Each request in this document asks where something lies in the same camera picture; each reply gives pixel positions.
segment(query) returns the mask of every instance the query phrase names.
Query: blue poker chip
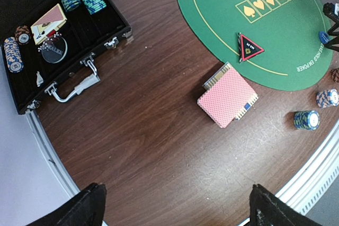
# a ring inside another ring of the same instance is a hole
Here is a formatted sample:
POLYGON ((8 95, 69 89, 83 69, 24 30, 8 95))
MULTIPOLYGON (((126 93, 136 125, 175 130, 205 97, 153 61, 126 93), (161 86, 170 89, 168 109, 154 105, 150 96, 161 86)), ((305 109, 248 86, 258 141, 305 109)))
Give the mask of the blue poker chip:
POLYGON ((20 56, 19 45, 15 38, 7 38, 4 42, 7 67, 12 73, 19 73, 23 69, 23 62, 20 56))
POLYGON ((339 106, 339 94, 336 89, 329 89, 317 94, 317 105, 320 108, 339 106))
POLYGON ((73 11, 81 5, 81 0, 61 0, 66 12, 73 11))
POLYGON ((329 42, 329 36, 326 32, 319 32, 319 39, 322 44, 327 44, 329 42))
POLYGON ((316 111, 297 112, 294 122, 297 129, 316 130, 320 125, 320 116, 316 111))

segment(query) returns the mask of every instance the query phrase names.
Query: spade symbol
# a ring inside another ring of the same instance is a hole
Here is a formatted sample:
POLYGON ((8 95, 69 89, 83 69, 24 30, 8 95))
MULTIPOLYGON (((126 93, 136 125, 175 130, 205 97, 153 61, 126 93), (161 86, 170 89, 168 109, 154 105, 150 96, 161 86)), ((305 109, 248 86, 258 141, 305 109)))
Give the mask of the spade symbol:
POLYGON ((246 16, 248 17, 252 17, 254 18, 255 17, 255 10, 253 8, 250 8, 248 6, 244 6, 244 13, 246 14, 246 16))

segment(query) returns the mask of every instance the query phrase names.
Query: gray floor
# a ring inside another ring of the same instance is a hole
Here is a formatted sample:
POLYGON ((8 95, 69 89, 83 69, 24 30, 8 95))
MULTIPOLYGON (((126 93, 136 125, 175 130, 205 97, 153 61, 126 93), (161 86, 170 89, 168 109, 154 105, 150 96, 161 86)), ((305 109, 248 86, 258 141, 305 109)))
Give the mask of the gray floor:
POLYGON ((339 178, 306 216, 323 226, 339 225, 339 178))

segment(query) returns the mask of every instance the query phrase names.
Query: triangular dealer button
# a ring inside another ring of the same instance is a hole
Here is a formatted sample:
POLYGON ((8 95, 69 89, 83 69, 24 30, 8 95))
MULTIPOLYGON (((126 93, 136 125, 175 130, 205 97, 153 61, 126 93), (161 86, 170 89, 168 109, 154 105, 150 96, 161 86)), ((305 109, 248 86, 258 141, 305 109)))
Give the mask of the triangular dealer button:
POLYGON ((240 63, 249 60, 265 51, 258 44, 241 33, 239 33, 238 41, 240 50, 240 63))

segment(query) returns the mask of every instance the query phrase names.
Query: green felt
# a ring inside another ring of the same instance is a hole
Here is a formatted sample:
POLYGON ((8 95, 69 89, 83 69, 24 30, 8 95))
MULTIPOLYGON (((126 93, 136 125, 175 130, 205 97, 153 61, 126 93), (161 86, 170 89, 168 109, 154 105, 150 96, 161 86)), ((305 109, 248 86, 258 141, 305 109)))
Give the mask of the green felt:
POLYGON ((284 91, 305 89, 321 80, 333 53, 322 50, 318 37, 319 31, 331 27, 320 0, 247 1, 178 0, 185 19, 205 46, 246 78, 284 91), (245 6, 251 8, 247 14, 245 6), (239 32, 265 52, 240 64, 239 32))

